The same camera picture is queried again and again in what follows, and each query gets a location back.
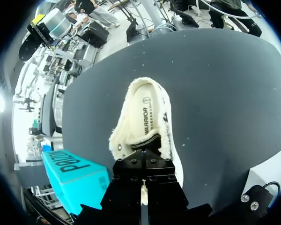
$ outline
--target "shoe insole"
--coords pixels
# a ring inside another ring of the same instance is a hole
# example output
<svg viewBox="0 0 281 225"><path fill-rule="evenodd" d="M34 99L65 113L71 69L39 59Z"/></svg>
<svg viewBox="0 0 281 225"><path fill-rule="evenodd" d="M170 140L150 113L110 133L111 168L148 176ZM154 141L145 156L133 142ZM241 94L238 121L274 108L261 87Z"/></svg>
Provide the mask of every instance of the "shoe insole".
<svg viewBox="0 0 281 225"><path fill-rule="evenodd" d="M158 128L159 103L152 84L140 86L129 110L130 134L134 139L142 138L151 130Z"/></svg>

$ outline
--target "white shoe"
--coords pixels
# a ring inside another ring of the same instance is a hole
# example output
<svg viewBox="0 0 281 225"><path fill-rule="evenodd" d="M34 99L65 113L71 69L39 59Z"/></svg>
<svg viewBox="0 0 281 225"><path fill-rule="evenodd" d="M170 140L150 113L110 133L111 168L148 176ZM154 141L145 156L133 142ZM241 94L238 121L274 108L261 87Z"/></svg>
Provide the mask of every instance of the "white shoe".
<svg viewBox="0 0 281 225"><path fill-rule="evenodd" d="M157 139L161 146L158 153L173 161L175 176L182 187L183 168L173 140L169 95L153 79L140 77L128 88L118 124L109 138L109 149L117 160ZM141 201L148 203L145 186L141 190Z"/></svg>

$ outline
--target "black pants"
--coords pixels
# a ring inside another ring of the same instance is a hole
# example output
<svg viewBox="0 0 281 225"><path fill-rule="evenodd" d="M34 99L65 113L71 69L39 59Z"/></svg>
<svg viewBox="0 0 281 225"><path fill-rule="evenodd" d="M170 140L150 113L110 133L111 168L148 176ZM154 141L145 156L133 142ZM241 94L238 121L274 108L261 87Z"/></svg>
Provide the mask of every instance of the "black pants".
<svg viewBox="0 0 281 225"><path fill-rule="evenodd" d="M237 16L248 16L241 9L232 9L228 5L223 3L213 2L212 6L228 14L237 15ZM213 9L210 9L209 14L211 17L211 21L214 24L214 27L223 29L224 20L222 19L222 14ZM238 20L249 29L249 34L255 35L257 37L261 36L262 33L261 29L259 28L259 26L257 26L257 24L252 19L248 19L248 20L238 19Z"/></svg>

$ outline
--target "logo on insole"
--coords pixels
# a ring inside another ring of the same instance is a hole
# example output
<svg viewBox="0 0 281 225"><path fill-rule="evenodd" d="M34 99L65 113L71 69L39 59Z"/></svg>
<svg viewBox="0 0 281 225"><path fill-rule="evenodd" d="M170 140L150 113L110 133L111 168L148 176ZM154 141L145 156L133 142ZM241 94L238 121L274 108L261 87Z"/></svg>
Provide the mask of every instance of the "logo on insole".
<svg viewBox="0 0 281 225"><path fill-rule="evenodd" d="M145 97L142 100L143 103L149 104L148 108L143 108L143 115L144 115L144 127L145 127L145 135L149 133L150 130L153 130L153 110L151 104L151 98Z"/></svg>
<svg viewBox="0 0 281 225"><path fill-rule="evenodd" d="M148 104L148 103L151 102L151 99L150 99L149 97L144 97L144 98L142 99L142 102L143 102L144 104Z"/></svg>
<svg viewBox="0 0 281 225"><path fill-rule="evenodd" d="M148 108L143 108L143 114L144 114L145 135L147 135L149 133Z"/></svg>

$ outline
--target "screw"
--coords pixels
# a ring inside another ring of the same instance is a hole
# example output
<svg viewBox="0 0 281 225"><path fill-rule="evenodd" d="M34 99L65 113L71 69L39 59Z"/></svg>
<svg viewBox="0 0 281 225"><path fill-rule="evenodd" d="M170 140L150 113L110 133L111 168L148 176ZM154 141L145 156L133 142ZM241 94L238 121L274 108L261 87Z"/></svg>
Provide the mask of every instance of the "screw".
<svg viewBox="0 0 281 225"><path fill-rule="evenodd" d="M240 200L243 203L247 203L250 200L250 197L248 195L242 195L242 196L240 196Z"/></svg>
<svg viewBox="0 0 281 225"><path fill-rule="evenodd" d="M250 208L251 208L252 211L256 211L258 209L258 207L259 207L259 203L258 202L252 202L251 203Z"/></svg>
<svg viewBox="0 0 281 225"><path fill-rule="evenodd" d="M176 177L174 175L170 175L170 176L168 176L168 179L169 180L176 180Z"/></svg>
<svg viewBox="0 0 281 225"><path fill-rule="evenodd" d="M138 177L132 177L131 180L132 181L137 181L139 178Z"/></svg>
<svg viewBox="0 0 281 225"><path fill-rule="evenodd" d="M150 181L157 181L157 178L156 177L150 177L149 180Z"/></svg>
<svg viewBox="0 0 281 225"><path fill-rule="evenodd" d="M114 180L119 180L119 179L120 179L120 175L114 174L114 175L112 176L112 178L113 178Z"/></svg>

